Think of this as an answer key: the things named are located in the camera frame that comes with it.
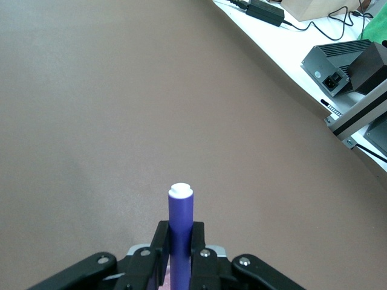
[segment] brown table surface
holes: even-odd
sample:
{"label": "brown table surface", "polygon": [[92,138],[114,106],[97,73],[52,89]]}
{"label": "brown table surface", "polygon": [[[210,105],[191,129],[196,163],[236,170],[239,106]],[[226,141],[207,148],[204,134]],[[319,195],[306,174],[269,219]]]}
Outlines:
{"label": "brown table surface", "polygon": [[0,62],[1,289],[150,242],[181,181],[230,258],[385,289],[386,190],[211,0],[7,1]]}

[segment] screw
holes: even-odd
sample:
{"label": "screw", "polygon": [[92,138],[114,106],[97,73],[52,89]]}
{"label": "screw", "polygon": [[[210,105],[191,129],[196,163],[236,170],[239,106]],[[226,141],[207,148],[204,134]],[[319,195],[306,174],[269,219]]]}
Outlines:
{"label": "screw", "polygon": [[105,264],[109,262],[109,258],[108,257],[105,257],[105,256],[102,256],[101,258],[98,259],[97,263],[98,264]]}
{"label": "screw", "polygon": [[207,249],[203,249],[203,250],[200,251],[200,255],[202,257],[208,257],[209,255],[211,255],[211,252],[209,250],[207,250]]}
{"label": "screw", "polygon": [[151,254],[151,251],[149,251],[149,250],[143,250],[141,253],[140,253],[140,255],[141,256],[149,256]]}
{"label": "screw", "polygon": [[250,265],[250,260],[246,257],[241,257],[239,259],[239,264],[243,265],[243,266],[249,266]]}

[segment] black stripe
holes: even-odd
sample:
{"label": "black stripe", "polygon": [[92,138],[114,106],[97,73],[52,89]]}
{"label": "black stripe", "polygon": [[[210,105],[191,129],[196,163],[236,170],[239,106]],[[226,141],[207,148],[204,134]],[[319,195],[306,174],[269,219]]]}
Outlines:
{"label": "black stripe", "polygon": [[354,123],[359,121],[361,118],[363,118],[366,114],[371,112],[373,109],[378,107],[380,104],[382,104],[384,101],[387,100],[387,91],[384,92],[379,98],[374,100],[372,103],[370,103],[367,107],[362,109],[359,113],[357,113],[355,116],[350,118],[347,122],[345,122],[343,125],[341,125],[339,128],[337,128],[335,131],[333,131],[333,134],[336,136],[340,135],[342,132],[347,130],[350,126],[352,126]]}

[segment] white surface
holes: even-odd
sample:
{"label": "white surface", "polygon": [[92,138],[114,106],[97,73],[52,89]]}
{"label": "white surface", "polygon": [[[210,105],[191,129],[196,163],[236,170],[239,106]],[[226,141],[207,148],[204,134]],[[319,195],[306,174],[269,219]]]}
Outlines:
{"label": "white surface", "polygon": [[193,191],[191,186],[186,183],[176,183],[171,186],[171,190],[169,191],[169,196],[177,199],[189,198],[193,195]]}
{"label": "white surface", "polygon": [[[363,95],[357,92],[337,95],[335,98],[329,98],[302,69],[302,60],[315,45],[330,44],[335,42],[325,37],[314,26],[311,26],[307,31],[299,31],[286,24],[281,24],[280,27],[276,27],[272,24],[268,24],[264,21],[246,15],[244,10],[239,9],[229,1],[214,0],[214,3],[225,14],[227,14],[228,17],[231,18],[235,24],[239,26],[263,51],[265,51],[265,53],[270,56],[270,58],[272,58],[285,73],[287,73],[302,89],[309,93],[319,103],[321,103],[321,99],[324,99],[343,114],[363,98]],[[286,10],[284,10],[284,13],[285,20],[298,28],[305,28],[310,22],[298,22]],[[344,20],[344,14],[336,15],[334,17]],[[343,38],[336,42],[356,40],[362,32],[363,19],[355,16],[352,16],[351,19],[354,25],[352,27],[346,25]],[[322,31],[324,31],[324,33],[333,39],[339,38],[342,34],[343,23],[339,21],[330,18],[313,19],[311,21],[313,21]],[[338,118],[336,114],[331,114],[331,116],[335,120]],[[362,135],[364,133],[364,130],[360,130],[356,132],[352,138],[354,138],[354,140],[356,140],[359,144],[367,147],[377,154],[380,154],[381,156],[384,156],[371,143],[364,139]],[[387,171],[386,163],[370,154],[368,155],[385,171]]]}

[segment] purple marker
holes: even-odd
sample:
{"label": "purple marker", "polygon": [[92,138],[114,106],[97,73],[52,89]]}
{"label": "purple marker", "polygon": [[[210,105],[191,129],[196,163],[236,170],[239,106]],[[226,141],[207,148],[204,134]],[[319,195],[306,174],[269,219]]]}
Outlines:
{"label": "purple marker", "polygon": [[190,239],[194,224],[194,192],[176,183],[168,193],[171,229],[171,290],[188,290],[191,276]]}

